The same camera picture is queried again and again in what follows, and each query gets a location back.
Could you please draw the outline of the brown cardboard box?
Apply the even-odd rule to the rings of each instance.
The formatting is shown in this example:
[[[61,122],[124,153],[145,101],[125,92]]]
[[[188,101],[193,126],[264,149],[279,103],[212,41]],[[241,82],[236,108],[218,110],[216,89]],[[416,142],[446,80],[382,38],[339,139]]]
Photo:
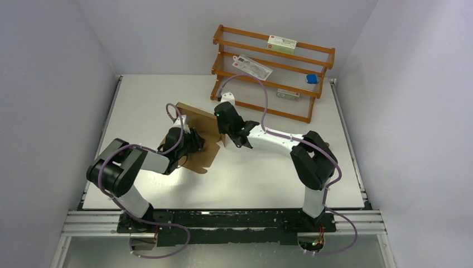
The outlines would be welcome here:
[[[169,129],[158,150],[168,152],[169,165],[164,172],[171,174],[184,167],[197,174],[207,173],[225,136],[219,133],[215,115],[184,103],[177,103],[174,125]]]

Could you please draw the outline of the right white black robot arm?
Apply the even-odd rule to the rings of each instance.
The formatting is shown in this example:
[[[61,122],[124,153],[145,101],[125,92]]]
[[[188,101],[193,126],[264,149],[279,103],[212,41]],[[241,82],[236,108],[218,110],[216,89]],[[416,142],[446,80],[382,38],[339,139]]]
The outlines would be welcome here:
[[[305,186],[301,216],[302,227],[315,231],[326,211],[329,179],[340,171],[338,161],[327,143],[315,131],[305,135],[285,133],[245,121],[230,102],[214,108],[220,134],[225,134],[238,148],[276,152],[292,160],[299,180]]]

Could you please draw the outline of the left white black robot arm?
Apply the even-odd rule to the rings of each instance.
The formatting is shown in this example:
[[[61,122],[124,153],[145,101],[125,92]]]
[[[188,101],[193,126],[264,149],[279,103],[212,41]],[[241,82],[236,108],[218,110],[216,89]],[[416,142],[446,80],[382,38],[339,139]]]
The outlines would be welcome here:
[[[178,127],[170,128],[158,152],[116,138],[89,166],[86,178],[134,215],[132,225],[136,229],[147,232],[155,223],[154,208],[134,186],[139,171],[145,166],[146,170],[170,175],[181,158],[202,151],[204,145],[205,139],[195,128],[183,133]]]

